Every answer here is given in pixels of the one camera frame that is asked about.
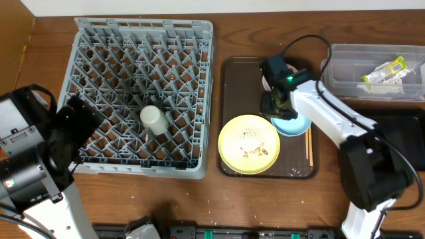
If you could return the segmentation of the yellow green snack wrapper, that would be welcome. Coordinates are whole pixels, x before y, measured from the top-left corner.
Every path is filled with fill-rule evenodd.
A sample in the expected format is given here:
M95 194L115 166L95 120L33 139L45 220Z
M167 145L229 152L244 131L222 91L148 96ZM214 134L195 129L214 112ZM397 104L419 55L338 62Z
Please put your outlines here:
M380 84L407 68L408 65L405 59L399 56L392 62L387 62L378 66L370 74L361 76L361 80L369 84Z

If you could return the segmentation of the cream white cup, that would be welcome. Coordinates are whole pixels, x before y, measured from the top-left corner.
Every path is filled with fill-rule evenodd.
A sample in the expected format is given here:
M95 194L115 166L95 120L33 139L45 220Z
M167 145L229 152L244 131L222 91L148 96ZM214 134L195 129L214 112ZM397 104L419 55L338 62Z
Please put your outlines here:
M169 127L165 114L154 105L144 107L140 111L140 119L143 126L150 129L155 135L165 133Z

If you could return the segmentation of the light blue bowl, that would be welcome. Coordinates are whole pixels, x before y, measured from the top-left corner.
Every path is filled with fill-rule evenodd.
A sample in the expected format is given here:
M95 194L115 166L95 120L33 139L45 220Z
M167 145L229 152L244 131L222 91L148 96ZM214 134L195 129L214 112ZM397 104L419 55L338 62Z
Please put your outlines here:
M305 133L311 126L311 120L302 114L295 119L272 118L276 131L286 137L295 137Z

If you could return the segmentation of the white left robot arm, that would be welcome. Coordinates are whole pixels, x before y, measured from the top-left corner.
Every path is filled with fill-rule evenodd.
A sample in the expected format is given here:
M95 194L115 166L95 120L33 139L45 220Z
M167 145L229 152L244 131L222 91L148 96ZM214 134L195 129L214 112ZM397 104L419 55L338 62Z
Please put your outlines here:
M58 108L36 84L1 96L1 220L31 238L96 238L71 164L104 118L77 96Z

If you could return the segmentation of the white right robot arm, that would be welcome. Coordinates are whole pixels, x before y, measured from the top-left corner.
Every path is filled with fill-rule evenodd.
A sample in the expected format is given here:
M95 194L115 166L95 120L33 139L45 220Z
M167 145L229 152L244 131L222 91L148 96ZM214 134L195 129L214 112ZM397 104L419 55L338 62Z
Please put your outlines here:
M381 238L387 213L404 190L419 181L406 156L374 120L352 110L306 69L294 72L277 54L260 64L270 87L260 113L269 118L311 120L339 150L343 190L350 200L340 229L342 238Z

